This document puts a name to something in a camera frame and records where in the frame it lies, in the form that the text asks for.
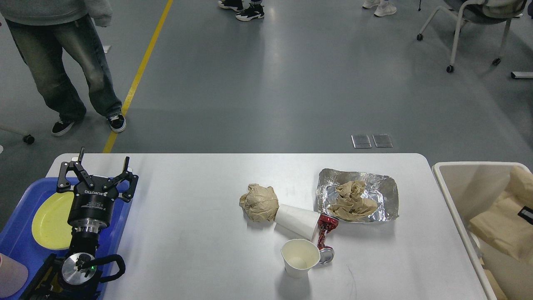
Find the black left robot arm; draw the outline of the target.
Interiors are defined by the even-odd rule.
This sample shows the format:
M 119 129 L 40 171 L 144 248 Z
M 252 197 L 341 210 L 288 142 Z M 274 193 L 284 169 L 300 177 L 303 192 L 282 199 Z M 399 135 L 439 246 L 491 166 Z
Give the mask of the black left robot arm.
M 97 250 L 100 233 L 112 223 L 115 202 L 133 199 L 139 177 L 128 168 L 129 156 L 115 177 L 90 175 L 82 166 L 84 153 L 81 148 L 75 160 L 62 163 L 56 184 L 58 193 L 74 194 L 67 218 L 72 228 L 68 252 L 46 258 L 21 294 L 22 300 L 96 300 L 99 284 L 114 281 L 126 271 L 119 254 L 99 257 Z

